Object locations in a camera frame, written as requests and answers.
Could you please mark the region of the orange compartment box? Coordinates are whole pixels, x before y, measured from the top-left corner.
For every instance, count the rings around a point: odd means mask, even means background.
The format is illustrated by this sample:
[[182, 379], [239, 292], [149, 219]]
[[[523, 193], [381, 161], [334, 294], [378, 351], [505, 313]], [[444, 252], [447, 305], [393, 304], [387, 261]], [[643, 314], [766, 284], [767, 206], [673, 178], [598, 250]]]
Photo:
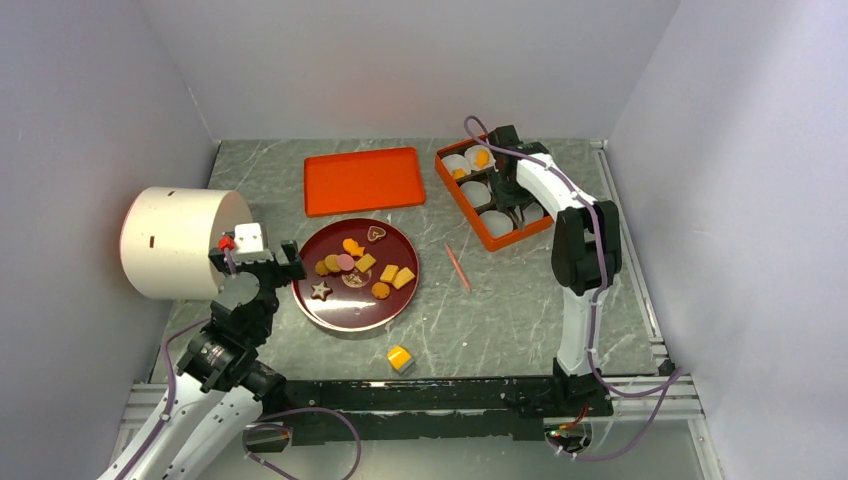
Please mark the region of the orange compartment box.
[[481, 151], [482, 146], [471, 139], [441, 148], [434, 170], [483, 247], [495, 252], [552, 227], [553, 218], [535, 200], [525, 206], [498, 206], [490, 181], [494, 158], [481, 167]]

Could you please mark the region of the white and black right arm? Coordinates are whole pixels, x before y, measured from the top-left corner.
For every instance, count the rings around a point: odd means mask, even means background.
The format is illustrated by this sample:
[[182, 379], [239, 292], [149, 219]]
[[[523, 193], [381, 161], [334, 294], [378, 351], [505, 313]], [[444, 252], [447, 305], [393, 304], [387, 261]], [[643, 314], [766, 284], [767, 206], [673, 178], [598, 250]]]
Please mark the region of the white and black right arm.
[[546, 147], [521, 141], [512, 125], [495, 128], [484, 141], [495, 159], [496, 200], [509, 206], [533, 200], [555, 223], [551, 270], [563, 292], [563, 327], [551, 405], [564, 415], [608, 416], [610, 390], [598, 369], [596, 339], [607, 290], [623, 264], [618, 206], [584, 192]]

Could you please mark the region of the orange box lid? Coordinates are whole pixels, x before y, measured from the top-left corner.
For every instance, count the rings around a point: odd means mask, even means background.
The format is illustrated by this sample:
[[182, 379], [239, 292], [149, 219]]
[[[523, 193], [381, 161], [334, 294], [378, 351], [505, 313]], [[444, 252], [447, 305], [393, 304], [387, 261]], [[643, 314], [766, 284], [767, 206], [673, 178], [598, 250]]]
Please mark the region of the orange box lid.
[[303, 190], [308, 217], [419, 206], [427, 198], [413, 147], [308, 157]]

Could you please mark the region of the metal tongs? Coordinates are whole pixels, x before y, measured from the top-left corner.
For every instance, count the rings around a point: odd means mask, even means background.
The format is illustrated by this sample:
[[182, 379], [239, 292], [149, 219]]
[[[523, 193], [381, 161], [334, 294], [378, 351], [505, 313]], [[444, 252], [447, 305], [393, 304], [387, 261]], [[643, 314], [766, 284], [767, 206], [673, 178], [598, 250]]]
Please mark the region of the metal tongs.
[[512, 214], [512, 219], [516, 226], [516, 229], [519, 231], [523, 231], [526, 226], [526, 218], [525, 218], [525, 205], [523, 203], [514, 205], [509, 208], [509, 212]]

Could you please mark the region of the fish shaped orange cookie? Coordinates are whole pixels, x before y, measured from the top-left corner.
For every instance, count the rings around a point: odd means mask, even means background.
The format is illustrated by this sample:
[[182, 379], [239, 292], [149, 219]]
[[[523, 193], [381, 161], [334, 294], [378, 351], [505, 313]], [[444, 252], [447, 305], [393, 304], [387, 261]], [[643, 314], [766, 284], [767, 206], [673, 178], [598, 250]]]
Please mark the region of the fish shaped orange cookie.
[[345, 238], [342, 242], [342, 248], [353, 258], [361, 258], [365, 254], [365, 247], [353, 238]]

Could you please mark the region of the dark red round plate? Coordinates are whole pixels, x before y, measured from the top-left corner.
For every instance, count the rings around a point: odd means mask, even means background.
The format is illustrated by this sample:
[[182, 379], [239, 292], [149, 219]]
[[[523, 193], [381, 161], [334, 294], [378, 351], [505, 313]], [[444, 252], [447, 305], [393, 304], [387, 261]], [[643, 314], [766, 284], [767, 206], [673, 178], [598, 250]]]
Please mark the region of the dark red round plate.
[[[387, 235], [376, 243], [367, 241], [370, 226], [379, 226]], [[342, 248], [345, 238], [353, 238], [365, 247], [365, 253], [376, 258], [376, 264], [367, 272], [356, 268], [350, 272], [319, 276], [315, 272], [318, 261], [329, 254], [347, 254]], [[397, 228], [375, 219], [352, 218], [334, 222], [310, 237], [300, 249], [306, 278], [292, 286], [293, 296], [301, 311], [314, 323], [338, 332], [363, 332], [383, 326], [397, 317], [410, 303], [421, 279], [418, 254], [411, 241]], [[388, 264], [400, 270], [409, 267], [416, 278], [402, 289], [392, 291], [384, 300], [376, 299], [371, 292], [374, 283]], [[326, 281], [334, 290], [325, 302], [310, 298], [311, 286]]]

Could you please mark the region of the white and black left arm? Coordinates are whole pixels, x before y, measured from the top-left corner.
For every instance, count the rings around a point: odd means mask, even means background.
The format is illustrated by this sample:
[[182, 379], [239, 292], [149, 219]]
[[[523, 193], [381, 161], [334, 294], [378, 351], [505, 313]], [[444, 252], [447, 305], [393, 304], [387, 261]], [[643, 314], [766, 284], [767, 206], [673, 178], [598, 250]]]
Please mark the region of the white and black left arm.
[[278, 289], [306, 277], [297, 243], [270, 249], [230, 234], [208, 258], [224, 275], [210, 317], [166, 363], [165, 394], [105, 479], [196, 479], [249, 424], [285, 409], [286, 379], [259, 361], [258, 349], [271, 336]]

